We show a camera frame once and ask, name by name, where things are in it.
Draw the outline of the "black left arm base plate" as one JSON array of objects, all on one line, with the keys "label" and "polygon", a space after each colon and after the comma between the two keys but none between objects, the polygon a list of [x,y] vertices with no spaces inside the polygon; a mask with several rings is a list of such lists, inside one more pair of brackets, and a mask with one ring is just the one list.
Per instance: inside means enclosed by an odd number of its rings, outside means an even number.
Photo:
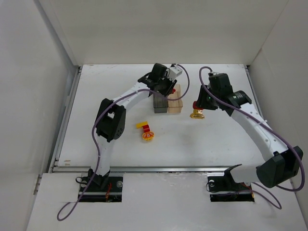
[{"label": "black left arm base plate", "polygon": [[113,203],[122,202],[123,175],[110,176],[103,188],[92,181],[87,190],[83,193],[90,179],[85,177],[76,177],[75,181],[79,184],[77,199],[81,196],[79,202],[85,203]]}]

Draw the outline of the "yellow butterfly lego brick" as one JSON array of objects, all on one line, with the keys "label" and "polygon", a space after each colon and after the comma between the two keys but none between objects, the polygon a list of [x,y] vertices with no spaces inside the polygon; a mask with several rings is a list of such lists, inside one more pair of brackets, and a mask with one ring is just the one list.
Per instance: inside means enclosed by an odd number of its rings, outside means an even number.
[{"label": "yellow butterfly lego brick", "polygon": [[145,141],[151,141],[154,138],[155,134],[152,131],[143,133],[142,139]]}]

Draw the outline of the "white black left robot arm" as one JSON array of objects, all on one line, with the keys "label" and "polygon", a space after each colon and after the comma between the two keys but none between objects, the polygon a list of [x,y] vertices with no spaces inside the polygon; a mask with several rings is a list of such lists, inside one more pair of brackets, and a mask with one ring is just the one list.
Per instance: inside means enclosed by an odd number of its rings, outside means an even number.
[{"label": "white black left robot arm", "polygon": [[139,78],[128,91],[112,100],[107,98],[102,100],[92,128],[97,160],[88,171],[89,184],[100,189],[107,185],[111,154],[115,140],[124,132],[126,113],[154,93],[163,97],[170,95],[177,83],[176,78],[182,72],[182,68],[176,64],[167,67],[156,63],[151,72]]}]

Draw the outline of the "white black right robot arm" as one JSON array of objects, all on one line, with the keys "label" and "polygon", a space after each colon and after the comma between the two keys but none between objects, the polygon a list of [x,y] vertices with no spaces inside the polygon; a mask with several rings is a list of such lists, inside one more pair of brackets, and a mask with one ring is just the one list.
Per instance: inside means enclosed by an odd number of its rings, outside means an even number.
[{"label": "white black right robot arm", "polygon": [[260,164],[237,164],[224,171],[219,179],[223,190],[230,191],[240,183],[260,182],[267,188],[301,174],[301,190],[305,184],[305,170],[301,162],[302,150],[292,147],[275,133],[260,116],[250,97],[242,90],[234,91],[226,73],[209,72],[209,84],[201,85],[194,105],[200,110],[225,111],[248,134],[259,149],[263,162]]}]

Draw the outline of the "red small lego brick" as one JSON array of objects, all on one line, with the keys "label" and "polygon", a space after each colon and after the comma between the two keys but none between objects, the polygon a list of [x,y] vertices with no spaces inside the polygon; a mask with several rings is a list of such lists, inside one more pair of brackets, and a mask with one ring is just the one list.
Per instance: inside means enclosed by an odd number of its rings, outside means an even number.
[{"label": "red small lego brick", "polygon": [[203,113],[203,108],[200,108],[200,107],[197,106],[197,101],[193,102],[192,107],[193,107],[193,113],[194,114],[202,114]]}]

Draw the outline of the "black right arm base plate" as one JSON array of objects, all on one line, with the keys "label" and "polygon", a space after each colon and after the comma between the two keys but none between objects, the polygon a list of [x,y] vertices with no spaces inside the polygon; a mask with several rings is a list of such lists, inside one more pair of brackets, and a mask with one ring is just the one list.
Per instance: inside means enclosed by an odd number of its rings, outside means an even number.
[{"label": "black right arm base plate", "polygon": [[211,202],[254,202],[251,187],[225,176],[208,176],[206,189]]}]

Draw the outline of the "yellow striped lego brick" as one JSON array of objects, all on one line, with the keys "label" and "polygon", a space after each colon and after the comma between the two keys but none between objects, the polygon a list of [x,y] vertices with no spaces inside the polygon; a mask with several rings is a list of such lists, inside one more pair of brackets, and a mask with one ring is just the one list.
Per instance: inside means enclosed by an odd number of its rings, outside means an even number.
[{"label": "yellow striped lego brick", "polygon": [[203,110],[193,109],[193,112],[190,114],[190,118],[192,119],[204,119]]}]

